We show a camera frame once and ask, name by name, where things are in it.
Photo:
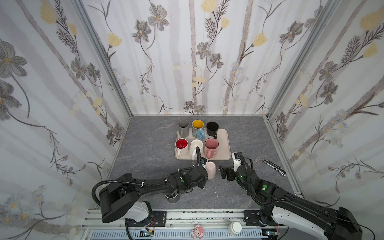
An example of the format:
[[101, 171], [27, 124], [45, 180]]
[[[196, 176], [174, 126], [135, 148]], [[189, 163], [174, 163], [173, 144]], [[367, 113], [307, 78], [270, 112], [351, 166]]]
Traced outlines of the light pink mug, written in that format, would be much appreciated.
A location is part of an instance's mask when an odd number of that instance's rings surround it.
[[208, 179], [213, 179], [217, 173], [216, 164], [214, 162], [208, 161], [205, 168], [208, 174]]

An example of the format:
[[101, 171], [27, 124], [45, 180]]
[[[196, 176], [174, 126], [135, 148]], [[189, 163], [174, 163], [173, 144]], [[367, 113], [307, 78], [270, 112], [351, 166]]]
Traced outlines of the pink patterned mug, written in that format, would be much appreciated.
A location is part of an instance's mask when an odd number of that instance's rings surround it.
[[216, 156], [219, 147], [217, 139], [209, 138], [205, 141], [205, 155], [207, 159], [212, 159]]

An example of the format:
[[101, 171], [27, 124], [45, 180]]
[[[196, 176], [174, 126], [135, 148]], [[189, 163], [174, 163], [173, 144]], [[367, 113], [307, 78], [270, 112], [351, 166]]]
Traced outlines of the white ribbed mug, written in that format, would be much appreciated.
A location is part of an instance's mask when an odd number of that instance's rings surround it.
[[190, 154], [191, 160], [194, 161], [197, 159], [197, 148], [199, 148], [200, 153], [204, 151], [204, 143], [201, 140], [192, 140], [190, 145]]

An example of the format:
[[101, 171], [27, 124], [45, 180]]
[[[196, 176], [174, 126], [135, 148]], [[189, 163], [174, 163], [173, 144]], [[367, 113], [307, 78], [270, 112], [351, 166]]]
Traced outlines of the cream white mug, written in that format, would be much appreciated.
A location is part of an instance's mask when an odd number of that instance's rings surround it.
[[185, 155], [189, 151], [189, 142], [184, 138], [178, 139], [175, 142], [175, 147], [176, 147], [176, 156], [179, 158]]

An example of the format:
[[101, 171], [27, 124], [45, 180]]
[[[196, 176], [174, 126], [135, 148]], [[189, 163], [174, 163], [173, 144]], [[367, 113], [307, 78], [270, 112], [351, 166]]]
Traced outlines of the blue butterfly mug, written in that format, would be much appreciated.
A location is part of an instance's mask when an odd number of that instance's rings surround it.
[[205, 138], [204, 122], [201, 120], [194, 120], [192, 122], [192, 135], [196, 139], [203, 140]]

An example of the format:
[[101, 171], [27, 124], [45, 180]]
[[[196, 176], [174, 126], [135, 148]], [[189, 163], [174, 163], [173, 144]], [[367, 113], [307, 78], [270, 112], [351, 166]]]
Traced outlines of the white black two-tone mug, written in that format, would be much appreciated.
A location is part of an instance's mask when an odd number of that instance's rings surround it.
[[219, 124], [216, 122], [208, 122], [206, 125], [207, 134], [214, 139], [218, 138]]

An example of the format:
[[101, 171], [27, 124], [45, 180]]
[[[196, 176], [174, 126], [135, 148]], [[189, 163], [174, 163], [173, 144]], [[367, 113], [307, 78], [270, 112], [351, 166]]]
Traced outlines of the grey ceramic mug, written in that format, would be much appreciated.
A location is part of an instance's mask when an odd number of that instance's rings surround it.
[[190, 123], [188, 120], [178, 122], [178, 133], [181, 138], [187, 138], [190, 134]]

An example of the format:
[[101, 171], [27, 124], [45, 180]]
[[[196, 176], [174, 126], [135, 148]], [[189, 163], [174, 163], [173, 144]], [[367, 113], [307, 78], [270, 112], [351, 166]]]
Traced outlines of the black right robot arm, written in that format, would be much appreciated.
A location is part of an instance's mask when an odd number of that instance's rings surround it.
[[259, 226], [284, 225], [307, 233], [318, 240], [360, 240], [363, 230], [353, 214], [320, 206], [297, 197], [269, 181], [260, 179], [248, 165], [237, 169], [219, 167], [222, 178], [236, 181], [261, 208]]

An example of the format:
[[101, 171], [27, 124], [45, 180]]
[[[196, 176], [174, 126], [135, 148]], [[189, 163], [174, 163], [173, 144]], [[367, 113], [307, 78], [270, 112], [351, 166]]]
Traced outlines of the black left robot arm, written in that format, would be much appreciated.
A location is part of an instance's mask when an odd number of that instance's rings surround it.
[[142, 197], [163, 194], [169, 199], [179, 199], [195, 187], [204, 188], [208, 173], [202, 166], [181, 169], [164, 179], [134, 179], [124, 174], [116, 180], [105, 180], [94, 185], [92, 198], [101, 207], [103, 223], [122, 218]]

